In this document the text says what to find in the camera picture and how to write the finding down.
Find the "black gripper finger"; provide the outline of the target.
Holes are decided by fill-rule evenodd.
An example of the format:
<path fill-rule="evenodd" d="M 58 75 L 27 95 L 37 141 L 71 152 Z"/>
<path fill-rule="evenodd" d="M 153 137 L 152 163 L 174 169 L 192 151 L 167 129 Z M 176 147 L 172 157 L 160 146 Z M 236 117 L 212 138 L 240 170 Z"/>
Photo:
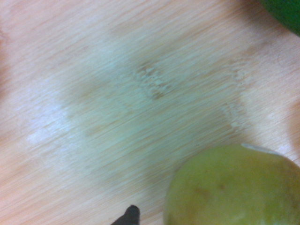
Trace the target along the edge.
<path fill-rule="evenodd" d="M 130 205 L 125 213 L 116 219 L 111 225 L 139 225 L 140 209 L 135 205 Z"/>

